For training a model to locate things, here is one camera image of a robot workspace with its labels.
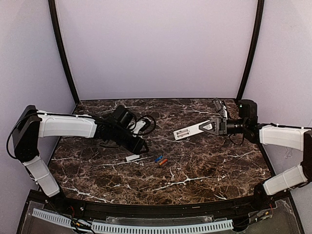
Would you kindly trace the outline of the white remote control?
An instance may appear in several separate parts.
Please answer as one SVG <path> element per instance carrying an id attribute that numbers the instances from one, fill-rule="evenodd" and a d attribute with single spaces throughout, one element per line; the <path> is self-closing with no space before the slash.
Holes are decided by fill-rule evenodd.
<path id="1" fill-rule="evenodd" d="M 185 127 L 185 128 L 174 131 L 173 134 L 174 134 L 175 140 L 181 140 L 187 137 L 191 137 L 191 136 L 203 133 L 204 131 L 201 130 L 199 126 L 202 124 L 206 124 L 208 122 L 210 121 L 208 120 L 208 121 L 200 122 L 198 124 L 194 124 L 189 127 Z"/>

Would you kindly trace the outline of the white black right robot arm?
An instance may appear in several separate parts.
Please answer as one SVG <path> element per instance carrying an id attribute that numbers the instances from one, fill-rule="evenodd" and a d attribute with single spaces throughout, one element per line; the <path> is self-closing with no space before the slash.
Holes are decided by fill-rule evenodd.
<path id="1" fill-rule="evenodd" d="M 312 180 L 312 130 L 309 127 L 286 126 L 274 123 L 258 123 L 257 104 L 250 99 L 238 101 L 238 119 L 227 116 L 222 101 L 213 100 L 220 117 L 199 125 L 199 130 L 216 136 L 242 134 L 251 143 L 276 145 L 297 149 L 303 153 L 302 162 L 273 176 L 256 187 L 255 195 L 272 196 L 280 191 L 304 186 Z"/>

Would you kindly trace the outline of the white battery cover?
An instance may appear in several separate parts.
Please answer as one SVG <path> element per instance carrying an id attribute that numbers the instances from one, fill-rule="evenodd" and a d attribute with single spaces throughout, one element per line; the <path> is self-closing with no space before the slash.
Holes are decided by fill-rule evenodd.
<path id="1" fill-rule="evenodd" d="M 131 155 L 131 156 L 126 157 L 126 161 L 128 162 L 128 161 L 136 160 L 139 158 L 140 158 L 140 155 Z"/>

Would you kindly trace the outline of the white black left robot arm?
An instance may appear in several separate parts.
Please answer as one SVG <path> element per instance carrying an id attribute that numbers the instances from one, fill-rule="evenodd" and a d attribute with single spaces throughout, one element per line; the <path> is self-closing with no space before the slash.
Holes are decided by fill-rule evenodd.
<path id="1" fill-rule="evenodd" d="M 62 195 L 62 190 L 39 155 L 38 139 L 44 137 L 84 137 L 113 141 L 134 155 L 149 151 L 142 138 L 145 121 L 138 120 L 120 105 L 105 116 L 49 113 L 29 105 L 13 127 L 8 141 L 14 152 L 9 156 L 24 165 L 48 198 Z"/>

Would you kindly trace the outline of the blue AA battery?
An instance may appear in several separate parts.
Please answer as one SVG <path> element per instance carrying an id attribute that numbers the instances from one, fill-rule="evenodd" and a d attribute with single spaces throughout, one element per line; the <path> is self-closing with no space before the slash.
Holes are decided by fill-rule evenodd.
<path id="1" fill-rule="evenodd" d="M 157 159 L 155 159 L 155 162 L 160 161 L 163 158 L 163 156 L 159 156 Z"/>

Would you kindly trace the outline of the orange AA battery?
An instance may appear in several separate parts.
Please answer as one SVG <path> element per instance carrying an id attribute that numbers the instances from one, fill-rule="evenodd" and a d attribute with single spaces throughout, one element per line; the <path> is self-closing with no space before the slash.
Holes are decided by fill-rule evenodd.
<path id="1" fill-rule="evenodd" d="M 163 167 L 163 166 L 166 165 L 167 163 L 168 163 L 168 159 L 166 158 L 166 159 L 162 160 L 162 161 L 159 163 L 159 166 L 160 166 L 160 167 Z"/>

